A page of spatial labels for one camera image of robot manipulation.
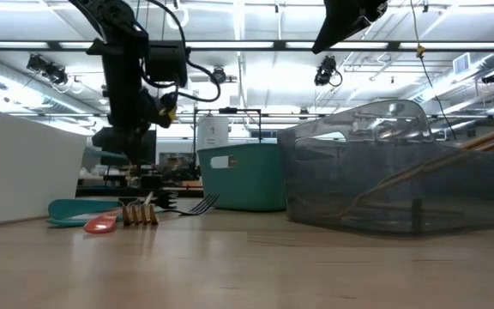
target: transparent container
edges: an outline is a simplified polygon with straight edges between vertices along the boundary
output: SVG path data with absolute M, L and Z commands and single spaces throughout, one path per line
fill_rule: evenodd
M 436 143 L 409 100 L 281 130 L 278 145 L 292 221 L 408 234 L 494 227 L 494 152 Z

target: table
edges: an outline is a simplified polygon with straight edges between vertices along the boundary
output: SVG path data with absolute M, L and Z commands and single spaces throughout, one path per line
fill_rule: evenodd
M 0 226 L 0 308 L 494 308 L 494 230 L 383 239 L 215 209 L 160 220 L 105 235 Z

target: teal plastic bin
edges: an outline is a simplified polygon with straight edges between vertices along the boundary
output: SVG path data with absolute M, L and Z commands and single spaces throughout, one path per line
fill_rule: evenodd
M 214 207 L 285 210 L 285 184 L 277 144 L 257 143 L 199 150 L 203 194 L 220 195 Z

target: wooden table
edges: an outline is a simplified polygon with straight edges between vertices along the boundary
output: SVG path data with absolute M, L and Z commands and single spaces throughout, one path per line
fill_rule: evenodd
M 0 308 L 494 308 L 494 230 L 379 239 L 214 209 L 106 235 L 15 223 Z

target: white ceiling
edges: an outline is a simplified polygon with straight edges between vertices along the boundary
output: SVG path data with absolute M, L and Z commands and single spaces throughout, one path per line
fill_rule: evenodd
M 280 0 L 282 14 L 274 12 L 274 0 L 245 0 L 246 6 L 241 13 L 242 0 L 204 0 L 186 1 L 182 4 L 188 8 L 190 20 L 184 31 L 187 39 L 307 39 L 313 40 L 325 17 L 323 0 L 301 1 Z M 295 6 L 309 3 L 312 6 Z M 452 1 L 429 0 L 430 5 L 483 5 L 482 8 L 449 9 L 443 12 L 431 10 L 421 13 L 418 9 L 418 27 L 425 40 L 494 40 L 494 5 L 493 0 Z M 409 1 L 392 0 L 393 8 L 377 21 L 364 39 L 369 40 L 413 40 L 413 18 L 408 6 Z M 136 10 L 137 1 L 130 1 Z M 164 14 L 153 5 L 140 1 L 138 20 L 146 29 L 151 39 L 178 39 L 178 31 L 170 28 L 164 21 Z M 244 14 L 244 31 L 238 31 L 240 17 Z M 352 39 L 361 39 L 362 33 Z M 0 40 L 85 40 L 94 39 L 96 32 L 86 19 L 71 4 L 64 0 L 5 0 L 0 1 Z M 70 97 L 105 109 L 99 99 L 100 85 L 104 83 L 99 58 L 90 57 L 82 52 L 41 52 L 50 60 L 66 66 L 67 71 L 87 86 L 81 93 L 67 93 Z M 348 57 L 348 52 L 323 53 L 313 55 L 310 52 L 295 51 L 247 51 L 242 52 L 244 61 L 246 104 L 248 106 L 311 106 L 318 112 L 332 112 L 339 106 L 357 106 L 382 98 L 400 98 L 417 89 L 426 82 L 425 74 L 419 60 L 412 52 L 382 53 L 355 52 L 344 63 L 344 83 L 340 88 L 329 92 L 329 88 L 317 88 L 313 84 L 316 67 L 325 55 L 333 54 L 340 63 Z M 425 54 L 427 69 L 431 77 L 451 68 L 451 61 L 460 53 Z M 26 63 L 29 53 L 26 51 L 0 51 L 0 62 L 29 74 Z M 392 63 L 375 81 L 370 77 L 377 74 L 384 64 L 377 60 L 390 59 Z M 234 51 L 198 51 L 191 55 L 193 62 L 208 69 L 222 66 L 229 75 L 238 74 L 238 56 Z M 191 75 L 200 75 L 192 70 Z M 194 83 L 192 88 L 202 88 L 202 93 L 212 95 L 208 83 Z M 448 104 L 458 103 L 472 95 L 474 89 L 464 87 L 463 93 L 446 94 Z M 227 93 L 237 95 L 237 88 L 227 89 Z

